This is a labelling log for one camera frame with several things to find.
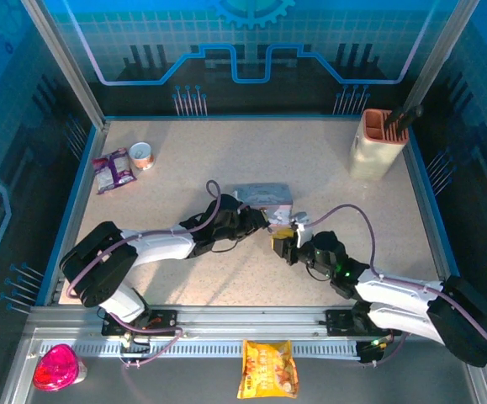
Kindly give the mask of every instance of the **beige pen holder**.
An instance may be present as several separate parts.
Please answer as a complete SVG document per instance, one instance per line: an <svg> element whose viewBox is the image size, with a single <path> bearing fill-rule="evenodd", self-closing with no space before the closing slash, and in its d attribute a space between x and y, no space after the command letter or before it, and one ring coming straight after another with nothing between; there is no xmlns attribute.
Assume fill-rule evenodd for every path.
<svg viewBox="0 0 487 404"><path fill-rule="evenodd" d="M409 140L406 129L397 135L397 124L384 130L391 111L366 109L350 151L350 176L356 179L381 179Z"/></svg>

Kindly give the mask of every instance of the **speckled tabletop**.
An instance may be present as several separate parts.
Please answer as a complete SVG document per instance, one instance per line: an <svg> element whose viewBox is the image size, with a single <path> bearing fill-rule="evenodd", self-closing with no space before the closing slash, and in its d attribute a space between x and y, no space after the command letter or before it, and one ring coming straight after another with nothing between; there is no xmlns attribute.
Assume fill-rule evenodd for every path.
<svg viewBox="0 0 487 404"><path fill-rule="evenodd" d="M359 205L373 223L376 266L391 274L436 279L437 273L402 155L378 182L353 180L347 171L357 121L125 121L113 122L103 149L137 141L151 144L156 163L138 180L96 195L94 182L78 240L99 222L120 229L167 228L211 201L208 179L237 183L287 183L293 212L312 219L342 203ZM341 210L315 228L333 230L355 259L368 262L370 240L363 218ZM229 247L219 242L216 249ZM344 306L328 282L317 282L302 264L289 267L260 231L223 254L167 260L132 269L126 281L151 304L215 306ZM76 303L65 296L60 303Z"/></svg>

